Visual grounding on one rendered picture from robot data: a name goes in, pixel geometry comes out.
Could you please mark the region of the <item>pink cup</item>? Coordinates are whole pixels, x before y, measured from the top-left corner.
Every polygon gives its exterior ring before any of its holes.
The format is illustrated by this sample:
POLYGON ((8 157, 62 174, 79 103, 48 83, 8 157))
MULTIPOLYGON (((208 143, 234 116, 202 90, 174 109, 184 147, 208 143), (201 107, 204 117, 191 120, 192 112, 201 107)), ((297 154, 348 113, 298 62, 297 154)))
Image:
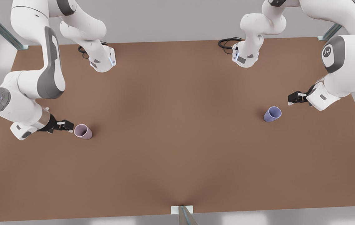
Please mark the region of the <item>pink cup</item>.
POLYGON ((76 135, 76 137, 79 137, 81 139, 91 139, 93 136, 92 131, 90 130, 90 128, 85 125, 85 124, 79 124, 74 128, 74 134, 76 135))

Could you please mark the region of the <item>purple cup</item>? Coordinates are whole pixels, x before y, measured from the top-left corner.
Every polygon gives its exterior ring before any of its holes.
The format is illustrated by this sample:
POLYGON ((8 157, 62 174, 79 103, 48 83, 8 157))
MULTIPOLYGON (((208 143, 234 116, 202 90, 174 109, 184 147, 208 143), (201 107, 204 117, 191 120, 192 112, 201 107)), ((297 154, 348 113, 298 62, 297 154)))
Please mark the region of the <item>purple cup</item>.
POLYGON ((281 116, 282 116, 282 111, 280 110, 280 108, 276 106, 272 106, 266 111, 264 115, 264 121, 272 122, 279 119, 281 116))

